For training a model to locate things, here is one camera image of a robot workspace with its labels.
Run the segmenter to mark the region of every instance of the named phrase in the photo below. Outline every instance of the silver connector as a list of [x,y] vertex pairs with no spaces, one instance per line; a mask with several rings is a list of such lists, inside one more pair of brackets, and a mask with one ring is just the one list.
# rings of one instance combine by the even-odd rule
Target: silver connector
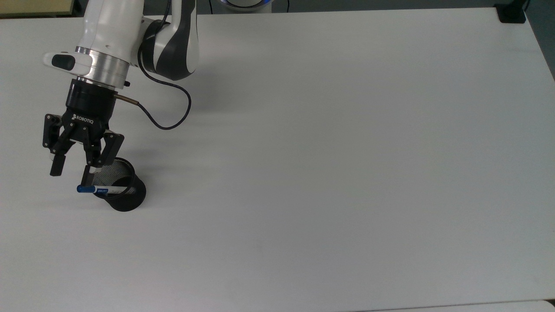
[[86,75],[79,75],[89,83],[99,83],[102,87],[109,86],[111,88],[123,89],[127,71],[129,70],[129,63],[126,61],[101,53],[91,49],[77,47],[75,52],[83,53],[93,58],[93,64],[90,72]]

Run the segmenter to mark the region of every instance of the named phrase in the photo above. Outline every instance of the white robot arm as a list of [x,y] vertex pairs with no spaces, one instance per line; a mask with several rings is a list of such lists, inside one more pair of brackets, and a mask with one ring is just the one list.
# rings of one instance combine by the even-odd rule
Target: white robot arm
[[[93,186],[94,175],[114,162],[123,142],[123,135],[110,131],[108,122],[116,99],[126,99],[115,90],[129,85],[125,81],[129,66],[144,65],[147,71],[180,80],[198,65],[196,0],[168,0],[171,23],[165,22],[165,17],[163,21],[144,18],[143,5],[144,0],[90,0],[83,36],[75,51],[43,56],[45,65],[76,76],[69,87],[65,113],[44,117],[43,146],[51,153],[50,174],[58,176],[67,151],[74,143],[83,144],[87,165],[78,190]],[[189,93],[173,86],[187,94],[190,108]],[[154,121],[140,103],[135,104]],[[172,129],[188,112],[172,127],[154,123]]]
[[142,46],[145,68],[171,80],[194,72],[199,61],[196,0],[174,0],[171,23],[143,18],[144,0],[90,0],[75,52],[47,53],[45,65],[108,88],[123,88]]

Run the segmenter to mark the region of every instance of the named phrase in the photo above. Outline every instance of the black cable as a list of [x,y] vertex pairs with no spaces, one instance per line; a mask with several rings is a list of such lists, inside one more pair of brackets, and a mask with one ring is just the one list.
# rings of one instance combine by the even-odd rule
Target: black cable
[[[162,19],[162,23],[160,24],[160,26],[158,26],[158,29],[156,31],[156,33],[158,33],[161,29],[162,26],[165,24],[166,18],[168,17],[168,14],[170,12],[170,8],[171,8],[171,0],[168,0],[168,6],[166,8],[166,12],[164,14],[164,18]],[[191,105],[193,103],[193,100],[191,99],[191,95],[189,94],[189,92],[187,92],[187,90],[185,90],[183,87],[173,84],[173,83],[169,83],[169,82],[165,82],[162,80],[158,80],[154,77],[152,77],[151,75],[149,75],[147,73],[147,71],[144,69],[143,67],[143,61],[142,61],[142,56],[143,56],[143,44],[144,41],[140,44],[139,46],[139,50],[137,51],[137,63],[139,64],[139,68],[140,70],[143,72],[143,74],[149,78],[150,80],[163,84],[163,85],[168,85],[170,87],[174,87],[177,89],[180,89],[181,91],[183,91],[186,95],[187,95],[187,99],[189,101],[189,104],[187,105],[187,111],[185,112],[185,114],[183,115],[183,117],[181,118],[180,121],[178,121],[175,125],[169,126],[169,127],[163,127],[161,126],[159,123],[156,122],[156,120],[154,120],[154,118],[152,117],[152,115],[150,115],[150,113],[148,112],[148,110],[146,108],[144,108],[144,106],[137,102],[137,106],[147,115],[148,119],[150,119],[150,121],[158,128],[162,129],[162,130],[172,130],[176,127],[178,127],[183,121],[185,121],[185,119],[187,118],[187,116],[189,115],[189,112],[191,111]]]
[[162,18],[162,22],[160,23],[160,25],[158,25],[158,28],[156,29],[156,34],[158,34],[162,30],[162,27],[164,27],[164,24],[166,24],[166,19],[170,14],[170,10],[171,10],[171,0],[168,0],[168,4],[166,5],[166,12],[164,12],[164,18]]

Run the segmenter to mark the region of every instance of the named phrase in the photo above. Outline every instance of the black mesh pen holder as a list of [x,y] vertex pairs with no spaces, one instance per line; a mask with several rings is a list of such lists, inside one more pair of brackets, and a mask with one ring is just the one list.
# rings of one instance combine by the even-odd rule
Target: black mesh pen holder
[[112,208],[120,212],[131,211],[141,205],[147,195],[143,181],[135,174],[130,162],[116,157],[111,165],[105,165],[99,173],[94,174],[93,185],[105,187],[125,187],[119,194],[99,194]]

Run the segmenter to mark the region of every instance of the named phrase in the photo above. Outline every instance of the marker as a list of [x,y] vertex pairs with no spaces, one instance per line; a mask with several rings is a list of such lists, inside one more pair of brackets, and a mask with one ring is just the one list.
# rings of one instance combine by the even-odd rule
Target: marker
[[77,186],[79,193],[93,193],[93,194],[120,194],[124,192],[127,187],[104,187],[92,185],[91,187]]

